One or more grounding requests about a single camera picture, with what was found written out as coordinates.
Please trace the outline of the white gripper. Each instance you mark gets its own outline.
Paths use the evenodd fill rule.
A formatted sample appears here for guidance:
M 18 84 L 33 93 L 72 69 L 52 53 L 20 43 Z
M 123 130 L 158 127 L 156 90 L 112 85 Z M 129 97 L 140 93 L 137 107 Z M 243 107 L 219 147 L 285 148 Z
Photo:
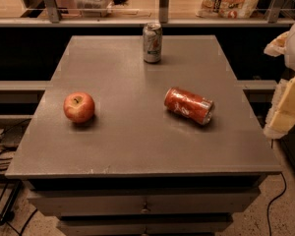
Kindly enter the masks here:
M 272 57 L 284 55 L 285 66 L 295 71 L 295 24 L 280 34 L 264 50 Z M 295 77 L 281 79 L 275 88 L 271 108 L 265 118 L 264 134 L 270 139 L 280 139 L 295 126 Z

